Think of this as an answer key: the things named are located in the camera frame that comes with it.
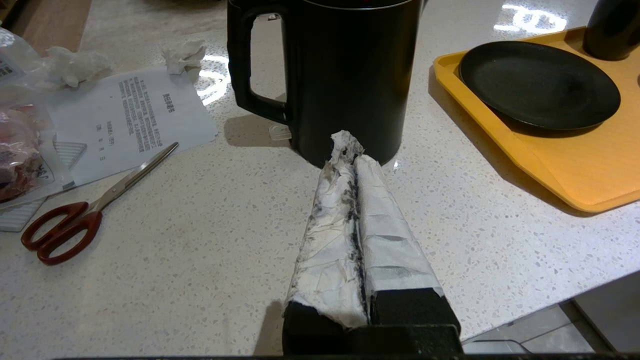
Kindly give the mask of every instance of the plastic bag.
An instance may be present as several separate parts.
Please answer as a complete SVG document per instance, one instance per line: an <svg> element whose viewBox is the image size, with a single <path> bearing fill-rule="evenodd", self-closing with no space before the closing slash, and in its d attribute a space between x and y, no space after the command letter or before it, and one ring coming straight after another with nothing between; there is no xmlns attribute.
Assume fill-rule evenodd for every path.
<svg viewBox="0 0 640 360"><path fill-rule="evenodd" d="M49 76L29 44L0 29L0 209L73 185L53 146L44 98Z"/></svg>

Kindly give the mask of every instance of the floor tile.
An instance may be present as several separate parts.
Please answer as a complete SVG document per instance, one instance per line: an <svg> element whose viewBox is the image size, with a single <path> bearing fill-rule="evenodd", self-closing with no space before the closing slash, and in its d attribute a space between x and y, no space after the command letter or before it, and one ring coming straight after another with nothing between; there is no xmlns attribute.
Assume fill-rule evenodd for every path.
<svg viewBox="0 0 640 360"><path fill-rule="evenodd" d="M526 341L522 346L533 353L593 352L572 323Z"/></svg>
<svg viewBox="0 0 640 360"><path fill-rule="evenodd" d="M640 272L575 297L575 304L611 348L640 352Z"/></svg>
<svg viewBox="0 0 640 360"><path fill-rule="evenodd" d="M465 343L477 340L514 340L522 343L569 323L571 320L555 305L471 338Z"/></svg>
<svg viewBox="0 0 640 360"><path fill-rule="evenodd" d="M465 354L528 354L521 344L511 340L488 340L462 346Z"/></svg>

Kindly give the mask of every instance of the crumpled tissue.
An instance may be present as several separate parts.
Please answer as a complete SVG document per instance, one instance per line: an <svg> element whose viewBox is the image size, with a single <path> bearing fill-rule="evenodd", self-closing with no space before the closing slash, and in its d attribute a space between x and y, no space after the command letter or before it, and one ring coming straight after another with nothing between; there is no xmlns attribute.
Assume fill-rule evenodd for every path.
<svg viewBox="0 0 640 360"><path fill-rule="evenodd" d="M185 66L199 67L206 50L202 40L164 48L162 56L166 61L166 71L171 75L180 75Z"/></svg>
<svg viewBox="0 0 640 360"><path fill-rule="evenodd" d="M64 47L54 46L47 50L47 54L50 77L55 83L64 82L74 88L78 83L92 79L98 74L111 72L113 68L109 59L97 51L74 53Z"/></svg>

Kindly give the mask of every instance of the black mug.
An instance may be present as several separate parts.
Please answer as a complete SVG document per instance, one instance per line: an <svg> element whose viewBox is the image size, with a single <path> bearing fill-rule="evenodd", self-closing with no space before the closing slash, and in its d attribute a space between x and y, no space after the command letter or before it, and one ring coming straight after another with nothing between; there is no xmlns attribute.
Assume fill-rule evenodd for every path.
<svg viewBox="0 0 640 360"><path fill-rule="evenodd" d="M322 167L331 134L348 130L380 163L400 147L423 0L229 0L229 72L238 106L289 126ZM286 102L251 90L253 21L282 19Z"/></svg>
<svg viewBox="0 0 640 360"><path fill-rule="evenodd" d="M622 60L639 45L640 0L599 0L584 33L584 50L603 60Z"/></svg>

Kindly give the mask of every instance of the paper sheet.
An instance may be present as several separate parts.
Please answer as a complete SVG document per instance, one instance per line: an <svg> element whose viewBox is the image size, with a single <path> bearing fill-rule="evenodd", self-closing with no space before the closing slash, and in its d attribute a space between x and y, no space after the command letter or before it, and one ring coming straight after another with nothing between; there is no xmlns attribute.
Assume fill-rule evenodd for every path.
<svg viewBox="0 0 640 360"><path fill-rule="evenodd" d="M136 167L173 142L178 152L212 141L216 123L186 72L152 67L110 76L47 98L57 141L85 143L76 185Z"/></svg>

